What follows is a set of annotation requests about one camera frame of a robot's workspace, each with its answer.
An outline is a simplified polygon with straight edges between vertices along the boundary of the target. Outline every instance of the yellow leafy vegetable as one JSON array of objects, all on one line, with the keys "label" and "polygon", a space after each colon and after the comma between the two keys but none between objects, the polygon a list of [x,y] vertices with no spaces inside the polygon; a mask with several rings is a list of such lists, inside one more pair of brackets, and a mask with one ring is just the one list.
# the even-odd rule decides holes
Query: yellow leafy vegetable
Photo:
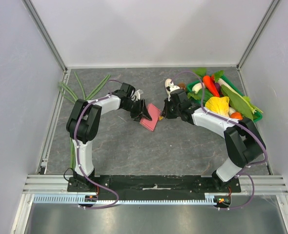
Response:
[{"label": "yellow leafy vegetable", "polygon": [[225,117],[228,116],[228,103],[230,102],[229,97],[211,97],[205,104],[205,107],[217,114]]}]

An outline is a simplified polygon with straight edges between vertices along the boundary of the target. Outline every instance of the white back wall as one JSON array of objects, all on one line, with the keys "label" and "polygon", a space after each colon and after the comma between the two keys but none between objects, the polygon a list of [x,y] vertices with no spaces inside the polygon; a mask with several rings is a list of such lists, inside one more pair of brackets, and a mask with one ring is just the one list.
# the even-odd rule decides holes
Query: white back wall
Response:
[{"label": "white back wall", "polygon": [[237,64],[271,0],[33,0],[67,66]]},{"label": "white back wall", "polygon": [[245,87],[260,121],[270,166],[288,187],[288,0],[281,1],[244,64]]},{"label": "white back wall", "polygon": [[0,234],[36,171],[62,71],[21,0],[0,0]]}]

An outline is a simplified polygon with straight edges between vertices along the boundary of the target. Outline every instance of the purple cable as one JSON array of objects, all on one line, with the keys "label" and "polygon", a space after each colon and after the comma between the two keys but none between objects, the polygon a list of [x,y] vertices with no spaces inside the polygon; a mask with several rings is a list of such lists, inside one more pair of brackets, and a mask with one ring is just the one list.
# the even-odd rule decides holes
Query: purple cable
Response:
[{"label": "purple cable", "polygon": [[[197,74],[195,74],[194,72],[191,72],[191,71],[183,71],[183,72],[180,72],[179,74],[177,74],[177,75],[173,78],[173,80],[176,79],[179,75],[181,75],[181,74],[183,74],[183,73],[193,74],[193,75],[199,80],[199,82],[201,83],[201,85],[202,85],[202,90],[203,90],[203,95],[202,95],[202,99],[201,99],[201,108],[202,108],[202,110],[203,110],[206,114],[209,114],[209,115],[214,116],[214,117],[216,117],[216,118],[218,118],[218,119],[224,120],[224,121],[226,121],[226,122],[232,123],[232,124],[240,127],[241,129],[243,129],[244,131],[246,131],[249,135],[251,135],[252,138],[258,143],[258,145],[260,146],[260,148],[261,148],[262,151],[263,151],[263,154],[265,155],[265,158],[264,158],[263,160],[261,160],[261,161],[258,161],[258,162],[249,163],[247,166],[257,165],[257,164],[261,164],[261,163],[266,162],[266,161],[267,161],[267,158],[268,158],[268,156],[267,156],[267,151],[266,151],[265,147],[263,146],[262,142],[258,139],[258,137],[256,137],[256,135],[255,135],[251,130],[249,130],[248,128],[244,127],[243,125],[241,125],[241,124],[239,124],[239,123],[237,123],[237,122],[235,122],[235,121],[233,121],[233,120],[229,120],[228,118],[225,118],[225,117],[223,117],[223,116],[221,116],[221,115],[215,114],[215,113],[213,113],[213,112],[211,112],[211,111],[208,111],[208,110],[206,110],[206,109],[204,108],[203,101],[204,101],[204,97],[205,97],[205,87],[204,87],[204,83],[203,83],[202,79],[201,79]],[[253,180],[252,180],[252,177],[251,177],[249,174],[244,173],[244,169],[245,169],[245,168],[243,168],[241,171],[239,171],[236,177],[240,177],[241,175],[247,175],[247,176],[249,177],[249,179],[251,180],[251,184],[252,184],[252,194],[251,194],[249,200],[248,200],[244,205],[236,206],[236,207],[231,207],[231,208],[221,208],[222,210],[234,210],[234,209],[239,209],[239,208],[242,208],[242,207],[248,205],[248,204],[252,201],[252,199],[253,199],[253,197],[254,197],[254,194],[255,194],[255,184],[254,184],[254,182],[253,182]]]},{"label": "purple cable", "polygon": [[[108,82],[110,82],[110,81],[115,81],[115,82],[121,83],[120,81],[115,80],[115,79],[110,79]],[[112,189],[110,189],[110,188],[107,188],[107,187],[105,187],[105,186],[103,186],[103,185],[100,185],[100,184],[94,182],[93,180],[91,180],[91,179],[85,174],[85,172],[83,171],[83,169],[82,169],[81,166],[80,166],[80,165],[81,165],[81,164],[80,164],[80,157],[79,157],[80,144],[79,144],[79,141],[78,141],[78,139],[77,139],[78,128],[79,128],[80,122],[81,122],[81,120],[82,120],[82,118],[83,118],[86,110],[87,110],[91,105],[93,105],[95,102],[97,102],[97,101],[102,101],[102,100],[106,100],[106,99],[110,98],[111,94],[112,94],[112,92],[111,92],[111,90],[109,90],[109,96],[105,96],[105,97],[102,97],[102,98],[100,98],[100,99],[93,100],[93,101],[91,101],[89,104],[87,104],[87,106],[83,109],[83,111],[81,112],[81,114],[80,114],[80,116],[79,116],[78,122],[77,122],[76,127],[75,127],[75,132],[74,132],[74,140],[76,141],[76,144],[77,144],[77,162],[78,162],[78,166],[79,166],[79,169],[80,169],[82,175],[83,175],[90,183],[92,183],[92,184],[94,184],[95,186],[98,186],[98,187],[100,187],[100,188],[102,188],[102,189],[105,189],[105,190],[107,190],[107,191],[110,191],[111,193],[113,193],[113,194],[116,196],[116,200],[115,200],[113,203],[108,204],[108,205],[105,205],[105,206],[99,206],[99,207],[83,207],[83,206],[80,206],[81,208],[85,208],[85,209],[89,209],[89,210],[97,210],[97,209],[109,208],[109,207],[114,206],[114,205],[119,201],[119,195],[118,195],[118,193],[116,193],[114,190],[112,190]]]}]

